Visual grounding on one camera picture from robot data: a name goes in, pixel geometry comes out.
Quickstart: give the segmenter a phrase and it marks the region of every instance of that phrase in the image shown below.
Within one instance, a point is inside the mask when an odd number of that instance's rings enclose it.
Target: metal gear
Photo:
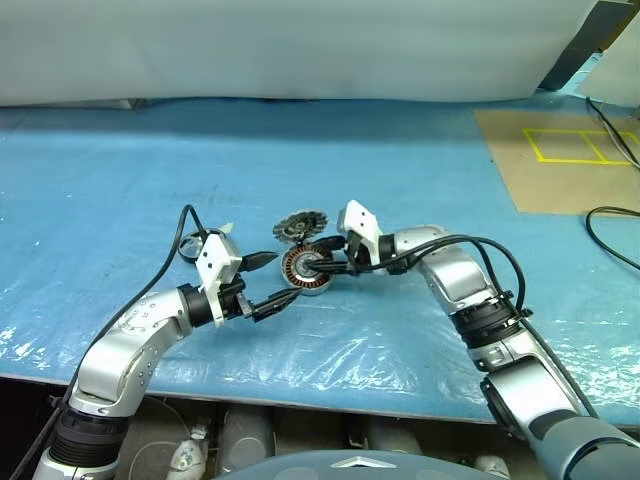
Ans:
[[[301,243],[322,232],[327,215],[318,210],[300,210],[280,220],[273,227],[273,236],[284,243]]]
[[[321,259],[332,260],[333,255],[308,244],[293,247],[282,256],[282,276],[291,287],[301,288],[302,295],[318,295],[329,288],[332,277],[307,268],[305,263]]]

